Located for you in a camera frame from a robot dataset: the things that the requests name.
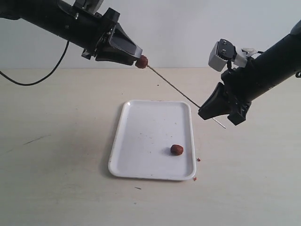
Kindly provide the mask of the right grey black robot arm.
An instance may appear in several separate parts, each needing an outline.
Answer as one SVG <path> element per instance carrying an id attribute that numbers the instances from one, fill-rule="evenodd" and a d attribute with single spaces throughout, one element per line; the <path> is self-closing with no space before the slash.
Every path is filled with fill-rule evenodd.
<path id="1" fill-rule="evenodd" d="M 286 79 L 301 73 L 301 24 L 266 51 L 237 48 L 220 39 L 208 65 L 221 72 L 221 82 L 199 107 L 198 115 L 208 120 L 226 115 L 234 125 L 246 120 L 252 101 Z"/>

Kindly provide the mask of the left grey black robot arm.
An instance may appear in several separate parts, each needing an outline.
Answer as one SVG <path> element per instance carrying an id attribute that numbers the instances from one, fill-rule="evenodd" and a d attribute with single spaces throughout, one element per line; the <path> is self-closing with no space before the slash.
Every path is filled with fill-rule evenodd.
<path id="1" fill-rule="evenodd" d="M 142 49 L 118 23 L 120 13 L 108 8 L 101 15 L 101 0 L 2 0 L 0 16 L 23 19 L 81 48 L 82 57 L 96 61 L 133 65 Z"/>

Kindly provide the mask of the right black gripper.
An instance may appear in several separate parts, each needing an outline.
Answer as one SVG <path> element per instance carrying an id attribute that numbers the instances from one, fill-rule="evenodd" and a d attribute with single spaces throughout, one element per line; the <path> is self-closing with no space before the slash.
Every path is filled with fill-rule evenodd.
<path id="1" fill-rule="evenodd" d="M 203 120 L 221 115 L 228 115 L 234 125 L 246 120 L 246 114 L 251 106 L 251 92 L 256 86 L 256 68 L 254 59 L 248 58 L 245 67 L 233 68 L 232 62 L 227 62 L 227 70 L 222 73 L 221 82 L 217 83 L 211 96 L 198 110 Z"/>

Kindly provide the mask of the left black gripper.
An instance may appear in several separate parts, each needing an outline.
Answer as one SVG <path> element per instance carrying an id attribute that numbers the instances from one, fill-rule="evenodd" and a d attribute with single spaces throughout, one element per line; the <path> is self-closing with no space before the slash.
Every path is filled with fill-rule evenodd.
<path id="1" fill-rule="evenodd" d="M 122 65 L 133 65 L 141 57 L 142 49 L 128 37 L 118 23 L 119 16 L 120 13 L 112 8 L 108 8 L 103 15 L 98 12 L 93 14 L 96 31 L 92 34 L 89 47 L 83 50 L 82 57 L 88 60 L 94 57 L 98 62 Z"/>

